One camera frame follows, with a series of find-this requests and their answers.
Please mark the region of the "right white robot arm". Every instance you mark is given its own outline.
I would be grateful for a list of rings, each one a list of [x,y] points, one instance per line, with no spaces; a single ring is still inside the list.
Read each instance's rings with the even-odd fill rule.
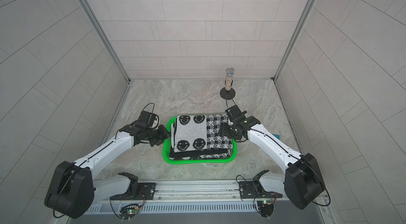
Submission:
[[[264,170],[253,178],[253,185],[259,195],[275,192],[285,195],[298,209],[303,210],[326,191],[326,186],[316,158],[310,153],[302,155],[288,147],[271,134],[254,117],[239,122],[225,122],[219,134],[232,139],[245,138],[256,144],[283,171],[272,175]]]

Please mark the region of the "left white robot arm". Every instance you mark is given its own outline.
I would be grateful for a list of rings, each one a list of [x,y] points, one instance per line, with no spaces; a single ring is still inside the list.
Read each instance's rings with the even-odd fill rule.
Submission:
[[[135,199],[140,195],[137,176],[128,172],[95,181],[95,177],[122,153],[143,140],[151,146],[161,145],[170,133],[159,125],[152,129],[143,125],[126,125],[112,139],[74,162],[60,163],[52,176],[44,205],[60,215],[76,219],[93,204],[107,198]]]

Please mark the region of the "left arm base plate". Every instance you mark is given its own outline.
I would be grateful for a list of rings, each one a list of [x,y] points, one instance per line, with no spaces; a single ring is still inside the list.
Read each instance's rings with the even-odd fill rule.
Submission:
[[[119,201],[153,200],[155,189],[156,183],[138,183],[137,188],[130,185],[130,188],[124,194],[112,196],[110,199]]]

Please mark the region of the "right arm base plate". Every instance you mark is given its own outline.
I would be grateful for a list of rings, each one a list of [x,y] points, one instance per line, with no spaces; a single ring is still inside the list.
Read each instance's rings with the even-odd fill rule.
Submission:
[[[254,199],[256,197],[263,197],[265,194],[259,181],[240,181],[238,184],[241,199]]]

